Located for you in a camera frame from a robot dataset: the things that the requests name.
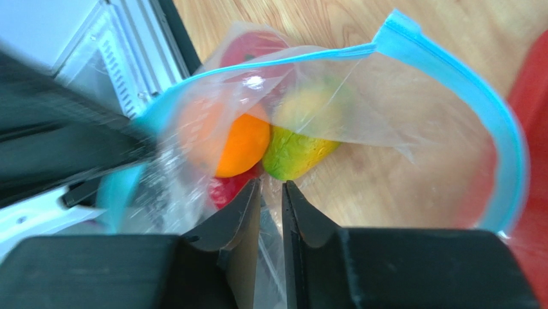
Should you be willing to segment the red fake apple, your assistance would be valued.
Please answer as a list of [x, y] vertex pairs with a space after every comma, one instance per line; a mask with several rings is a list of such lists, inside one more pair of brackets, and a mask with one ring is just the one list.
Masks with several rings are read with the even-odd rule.
[[[271, 31], [248, 31], [230, 42], [219, 66], [234, 66], [288, 47], [279, 35]], [[269, 124], [263, 120], [249, 114], [234, 120], [221, 155], [220, 167], [208, 185], [208, 194], [216, 209], [228, 205], [249, 180], [262, 174], [260, 161], [269, 137]]]

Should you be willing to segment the orange fake fruit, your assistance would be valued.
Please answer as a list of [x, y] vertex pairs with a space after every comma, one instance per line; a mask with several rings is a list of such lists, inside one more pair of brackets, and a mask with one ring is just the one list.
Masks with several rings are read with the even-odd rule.
[[242, 174], [257, 164], [270, 142], [270, 124], [222, 102], [199, 99], [186, 105], [177, 122], [178, 140], [188, 161], [218, 178]]

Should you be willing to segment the clear zip top bag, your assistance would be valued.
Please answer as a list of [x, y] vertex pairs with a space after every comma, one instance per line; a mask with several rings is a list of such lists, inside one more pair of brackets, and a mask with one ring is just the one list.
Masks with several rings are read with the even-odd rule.
[[134, 119], [158, 152], [102, 180], [97, 205], [109, 232], [182, 234], [211, 216], [208, 185], [226, 166], [229, 129], [244, 115], [270, 129], [259, 159], [255, 308], [286, 307], [288, 180], [345, 225], [506, 237], [524, 207], [528, 152], [505, 101], [393, 11], [372, 42], [334, 50], [233, 25], [193, 77]]

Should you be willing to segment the red plastic tray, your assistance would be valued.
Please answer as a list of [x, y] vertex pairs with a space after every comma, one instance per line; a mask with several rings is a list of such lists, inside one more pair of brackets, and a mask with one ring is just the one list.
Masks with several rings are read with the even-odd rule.
[[531, 45], [507, 98], [529, 146], [530, 186], [509, 245], [547, 308], [547, 33]]

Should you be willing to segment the yellow green fake mango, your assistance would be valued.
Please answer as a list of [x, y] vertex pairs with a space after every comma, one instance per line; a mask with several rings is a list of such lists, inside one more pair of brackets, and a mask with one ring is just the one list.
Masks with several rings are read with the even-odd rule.
[[278, 180], [295, 180], [334, 152], [354, 98], [348, 86], [330, 78], [288, 92], [275, 109], [264, 170]]

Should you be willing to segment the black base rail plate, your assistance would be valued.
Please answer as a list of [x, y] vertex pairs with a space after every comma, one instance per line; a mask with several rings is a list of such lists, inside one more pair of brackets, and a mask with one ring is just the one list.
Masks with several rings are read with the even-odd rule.
[[167, 18], [167, 24], [174, 36], [178, 53], [183, 58], [183, 63], [189, 75], [193, 75], [202, 65], [194, 45], [188, 35], [187, 29], [172, 0], [159, 0], [160, 7]]

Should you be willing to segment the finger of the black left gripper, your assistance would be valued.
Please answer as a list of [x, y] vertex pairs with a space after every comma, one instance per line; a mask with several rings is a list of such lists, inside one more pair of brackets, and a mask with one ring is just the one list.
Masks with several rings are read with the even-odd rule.
[[129, 119], [1, 54], [1, 206], [154, 156]]

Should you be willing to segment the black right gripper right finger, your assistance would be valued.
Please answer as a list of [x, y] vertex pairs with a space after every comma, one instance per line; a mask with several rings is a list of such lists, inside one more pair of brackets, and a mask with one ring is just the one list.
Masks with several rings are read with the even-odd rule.
[[341, 227], [282, 189], [289, 308], [538, 308], [515, 256], [485, 230]]

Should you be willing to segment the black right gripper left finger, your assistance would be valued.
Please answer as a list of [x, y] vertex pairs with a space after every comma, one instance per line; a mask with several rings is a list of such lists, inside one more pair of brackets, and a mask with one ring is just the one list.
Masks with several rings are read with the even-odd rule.
[[178, 235], [37, 236], [1, 264], [2, 308], [252, 308], [260, 181]]

